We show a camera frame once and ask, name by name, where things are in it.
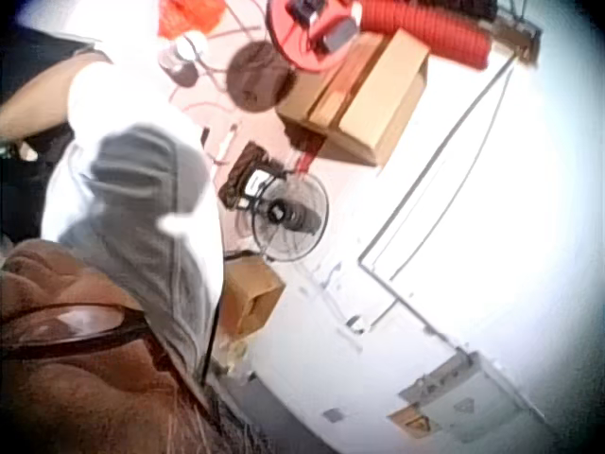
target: brown cardboard box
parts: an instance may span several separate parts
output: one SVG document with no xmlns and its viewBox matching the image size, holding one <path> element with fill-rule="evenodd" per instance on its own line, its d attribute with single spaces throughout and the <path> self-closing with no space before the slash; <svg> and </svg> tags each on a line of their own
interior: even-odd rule
<svg viewBox="0 0 605 454">
<path fill-rule="evenodd" d="M 413 438 L 424 438 L 441 428 L 410 405 L 389 415 L 390 421 Z"/>
<path fill-rule="evenodd" d="M 226 262 L 220 326 L 232 339 L 258 331 L 265 326 L 284 288 L 284 282 L 261 257 Z"/>
<path fill-rule="evenodd" d="M 300 73 L 277 111 L 363 161 L 384 165 L 424 92 L 428 50 L 403 30 L 392 38 L 363 33 L 314 89 L 308 78 L 318 75 Z"/>
</svg>

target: eyeglasses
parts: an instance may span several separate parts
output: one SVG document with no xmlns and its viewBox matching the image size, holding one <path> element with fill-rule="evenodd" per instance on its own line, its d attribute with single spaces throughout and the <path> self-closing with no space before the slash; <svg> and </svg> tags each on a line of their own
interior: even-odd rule
<svg viewBox="0 0 605 454">
<path fill-rule="evenodd" d="M 200 415 L 220 433 L 220 427 L 202 404 L 199 386 L 153 334 L 145 314 L 123 306 L 59 305 L 35 309 L 2 325 L 1 358 L 36 360 L 91 354 L 144 340 L 154 364 L 169 371 Z"/>
</svg>

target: white shirt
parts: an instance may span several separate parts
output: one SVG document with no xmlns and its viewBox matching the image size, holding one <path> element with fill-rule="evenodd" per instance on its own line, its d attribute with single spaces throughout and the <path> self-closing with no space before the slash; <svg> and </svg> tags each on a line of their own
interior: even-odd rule
<svg viewBox="0 0 605 454">
<path fill-rule="evenodd" d="M 42 238 L 108 274 L 193 371 L 222 290 L 216 193 L 201 128 L 96 62 L 70 89 L 75 140 L 51 177 Z"/>
</svg>

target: orange bag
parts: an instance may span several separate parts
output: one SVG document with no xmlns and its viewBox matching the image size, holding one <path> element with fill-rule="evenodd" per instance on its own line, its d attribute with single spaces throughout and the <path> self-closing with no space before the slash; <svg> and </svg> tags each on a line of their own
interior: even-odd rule
<svg viewBox="0 0 605 454">
<path fill-rule="evenodd" d="M 208 33 L 225 11 L 224 0 L 160 0 L 159 35 L 173 40 L 187 30 Z"/>
</svg>

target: man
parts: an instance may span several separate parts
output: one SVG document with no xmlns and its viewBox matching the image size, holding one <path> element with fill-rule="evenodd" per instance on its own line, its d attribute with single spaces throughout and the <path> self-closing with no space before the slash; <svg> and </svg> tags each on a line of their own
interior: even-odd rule
<svg viewBox="0 0 605 454">
<path fill-rule="evenodd" d="M 20 451 L 247 448 L 192 379 L 222 288 L 200 130 L 142 85 L 85 53 L 0 107 L 4 141 L 66 120 L 75 134 L 48 184 L 43 240 L 2 269 L 0 426 Z"/>
</svg>

